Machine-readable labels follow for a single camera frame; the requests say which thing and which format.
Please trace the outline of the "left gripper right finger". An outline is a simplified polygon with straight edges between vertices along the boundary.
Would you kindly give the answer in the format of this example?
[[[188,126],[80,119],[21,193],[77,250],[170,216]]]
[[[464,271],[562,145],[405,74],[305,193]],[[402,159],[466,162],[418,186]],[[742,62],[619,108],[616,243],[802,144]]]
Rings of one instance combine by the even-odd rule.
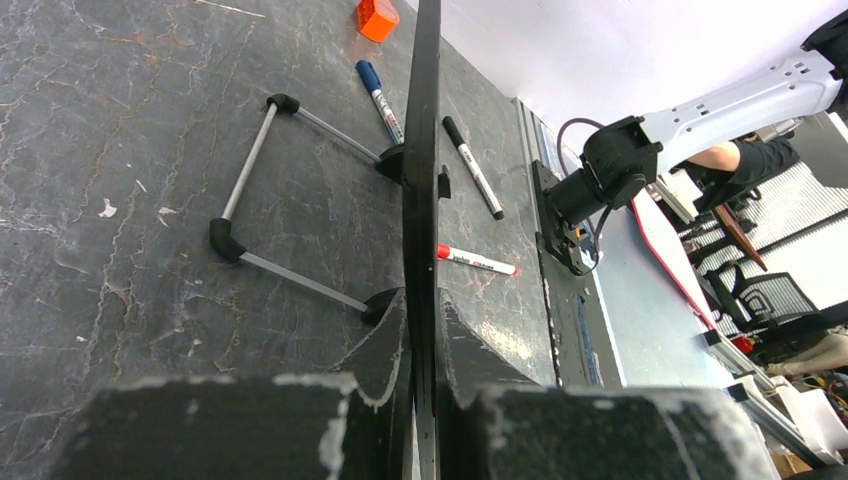
[[[443,479],[774,479],[755,425],[725,393],[535,383],[447,292],[436,328]]]

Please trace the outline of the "white whiteboard black frame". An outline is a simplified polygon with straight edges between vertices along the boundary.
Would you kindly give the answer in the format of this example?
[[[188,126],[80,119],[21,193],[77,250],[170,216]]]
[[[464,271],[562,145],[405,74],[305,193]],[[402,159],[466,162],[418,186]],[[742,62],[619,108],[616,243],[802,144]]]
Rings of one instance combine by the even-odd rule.
[[[437,479],[435,333],[438,317],[438,108],[440,1],[418,3],[406,109],[402,226],[415,424],[423,479]]]

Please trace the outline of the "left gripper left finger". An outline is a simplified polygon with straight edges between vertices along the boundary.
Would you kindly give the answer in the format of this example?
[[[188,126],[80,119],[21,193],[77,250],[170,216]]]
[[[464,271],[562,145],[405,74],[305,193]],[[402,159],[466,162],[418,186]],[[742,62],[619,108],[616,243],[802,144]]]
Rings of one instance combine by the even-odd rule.
[[[54,479],[408,479],[411,380],[402,289],[324,373],[150,377],[97,394]]]

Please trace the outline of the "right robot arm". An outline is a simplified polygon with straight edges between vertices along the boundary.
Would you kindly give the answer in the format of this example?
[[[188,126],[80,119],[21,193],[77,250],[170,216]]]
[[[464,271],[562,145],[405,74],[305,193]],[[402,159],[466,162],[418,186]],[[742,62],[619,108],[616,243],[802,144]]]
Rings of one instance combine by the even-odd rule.
[[[814,31],[799,52],[710,94],[595,131],[581,166],[536,193],[547,226],[575,228],[619,209],[692,155],[743,134],[847,107],[847,15]]]

